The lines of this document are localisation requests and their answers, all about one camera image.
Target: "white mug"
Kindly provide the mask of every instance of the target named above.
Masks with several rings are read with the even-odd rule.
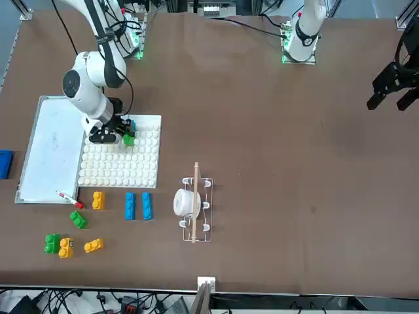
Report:
[[[199,212],[201,210],[201,195],[197,193],[197,201],[196,201],[196,217],[198,217]],[[180,188],[176,194],[175,198],[173,199],[173,210],[175,214],[180,217],[192,217],[194,207],[194,192],[185,190]]]

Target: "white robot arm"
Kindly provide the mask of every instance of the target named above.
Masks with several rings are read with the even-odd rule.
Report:
[[[81,52],[76,57],[63,78],[64,94],[84,114],[82,124],[91,142],[116,143],[126,134],[134,136],[131,122],[120,117],[122,101],[108,98],[101,91],[104,86],[119,88],[125,81],[123,55],[129,54],[128,45],[134,47],[126,34],[133,27],[127,25],[117,0],[64,1],[86,17],[99,50]]]
[[[316,48],[320,27],[326,17],[325,0],[304,0],[300,17],[291,20],[293,30],[289,44],[284,50],[298,62],[310,58]]]

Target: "blue block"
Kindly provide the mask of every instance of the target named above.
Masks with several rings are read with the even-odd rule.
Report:
[[[136,218],[136,195],[132,192],[125,194],[125,220]]]
[[[0,150],[0,179],[7,179],[12,157],[13,152],[11,150]]]
[[[151,212],[153,208],[151,207],[151,195],[150,193],[143,193],[143,218],[144,220],[151,219]]]

